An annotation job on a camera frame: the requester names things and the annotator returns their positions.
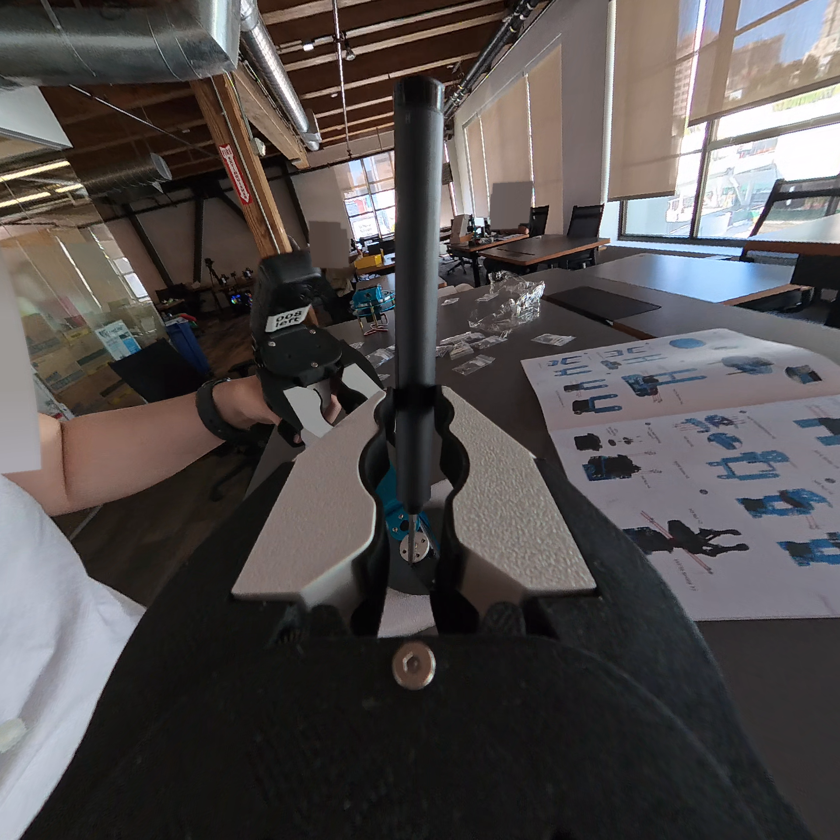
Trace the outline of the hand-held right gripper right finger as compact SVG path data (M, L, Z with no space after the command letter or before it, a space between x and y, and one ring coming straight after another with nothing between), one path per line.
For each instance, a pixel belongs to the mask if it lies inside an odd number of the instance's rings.
M447 386L434 406L444 499L429 596L440 634L475 632L497 604L596 593L535 456Z

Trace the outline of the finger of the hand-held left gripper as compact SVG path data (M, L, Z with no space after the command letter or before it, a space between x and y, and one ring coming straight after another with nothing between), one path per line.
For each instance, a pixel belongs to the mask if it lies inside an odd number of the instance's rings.
M363 354L342 354L336 372L336 399L342 410L354 411L385 388Z
M282 395L297 418L301 440L320 440L329 434L343 410L331 384L295 385Z

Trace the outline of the blue metal bracket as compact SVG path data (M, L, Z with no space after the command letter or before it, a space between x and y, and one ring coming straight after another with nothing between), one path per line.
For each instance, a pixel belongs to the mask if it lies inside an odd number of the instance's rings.
M375 495L382 504L385 529L391 541L399 544L409 534L410 516L397 498L396 469L388 466L383 478L375 487Z

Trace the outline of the black servo motor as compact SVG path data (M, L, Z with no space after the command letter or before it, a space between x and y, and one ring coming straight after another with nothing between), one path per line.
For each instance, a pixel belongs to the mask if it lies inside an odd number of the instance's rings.
M400 511L392 525L392 536L400 556L414 569L421 564L431 567L439 561L439 540L428 512L411 517Z

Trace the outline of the white foam pad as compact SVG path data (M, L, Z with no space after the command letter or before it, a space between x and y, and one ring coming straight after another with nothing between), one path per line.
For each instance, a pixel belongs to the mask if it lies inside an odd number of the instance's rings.
M429 513L440 545L443 531L444 507L452 486L447 479L432 485L431 497L423 511ZM385 602L378 628L379 637L408 637L415 634L437 633L430 592L433 587L437 564L425 563L413 568L400 556L397 544L387 535L390 554Z

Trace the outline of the black electric screwdriver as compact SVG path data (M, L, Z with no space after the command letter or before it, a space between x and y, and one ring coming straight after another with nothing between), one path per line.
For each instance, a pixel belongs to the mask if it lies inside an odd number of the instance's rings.
M417 520L431 492L443 103L444 87L431 77L395 84L395 469L409 563L416 561Z

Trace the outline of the dark neighbouring desk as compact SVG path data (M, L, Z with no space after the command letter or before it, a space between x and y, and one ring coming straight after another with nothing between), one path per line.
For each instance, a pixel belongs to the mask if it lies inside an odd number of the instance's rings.
M585 270L593 277L758 311L805 308L812 287L793 283L793 268L710 257L643 253Z

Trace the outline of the person's left hand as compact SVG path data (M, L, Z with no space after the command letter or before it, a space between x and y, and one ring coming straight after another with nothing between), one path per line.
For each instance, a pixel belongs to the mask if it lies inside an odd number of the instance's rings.
M278 426L280 417L266 404L256 375L223 381L215 385L213 400L220 417L238 429L262 424Z

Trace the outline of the black wristwatch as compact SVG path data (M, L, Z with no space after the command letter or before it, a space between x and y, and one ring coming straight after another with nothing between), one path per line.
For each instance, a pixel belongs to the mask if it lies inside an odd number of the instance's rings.
M206 381L195 393L196 412L206 431L225 443L240 444L247 437L247 430L238 428L219 412L214 400L214 389L221 384L231 382L228 377Z

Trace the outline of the blue bin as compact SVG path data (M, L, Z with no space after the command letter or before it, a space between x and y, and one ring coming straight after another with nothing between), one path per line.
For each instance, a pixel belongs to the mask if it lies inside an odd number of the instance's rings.
M205 375L208 371L207 358L197 341L193 323L176 318L164 323L170 342L175 350L196 370Z

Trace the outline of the red and white sign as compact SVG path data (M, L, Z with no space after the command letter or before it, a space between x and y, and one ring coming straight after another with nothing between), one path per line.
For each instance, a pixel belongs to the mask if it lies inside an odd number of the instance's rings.
M217 146L217 152L224 163L228 179L231 181L238 195L238 200L243 206L252 204L254 197L248 182L247 173L244 172L240 165L235 148L230 143L221 143Z

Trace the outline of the wooden office table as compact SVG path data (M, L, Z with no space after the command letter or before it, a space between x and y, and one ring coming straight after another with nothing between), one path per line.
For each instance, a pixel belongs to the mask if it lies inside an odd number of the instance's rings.
M611 243L609 238L573 238L558 234L544 234L511 241L482 251L488 259L504 266L529 269L580 254L589 254Z

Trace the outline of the silver insulated pipe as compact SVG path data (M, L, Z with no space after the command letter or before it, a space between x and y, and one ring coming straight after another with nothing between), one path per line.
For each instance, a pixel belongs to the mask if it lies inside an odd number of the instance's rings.
M317 120L311 110L303 108L259 13L257 1L241 1L239 12L240 43L257 78L285 113L306 148L318 151L321 134Z

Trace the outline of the wooden post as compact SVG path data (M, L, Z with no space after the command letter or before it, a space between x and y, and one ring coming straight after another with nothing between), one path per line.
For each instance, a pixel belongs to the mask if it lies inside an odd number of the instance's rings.
M254 199L248 206L238 202L259 256L265 259L291 252L289 237L261 160L252 144L253 137L240 107L233 79L227 73L192 80L190 87L216 148L219 144L231 144L238 154L242 169L247 173Z

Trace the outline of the large silver air duct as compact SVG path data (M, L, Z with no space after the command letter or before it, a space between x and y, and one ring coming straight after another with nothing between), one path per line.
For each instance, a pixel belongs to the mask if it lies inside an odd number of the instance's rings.
M240 2L57 6L2 2L1 85L140 85L236 68Z

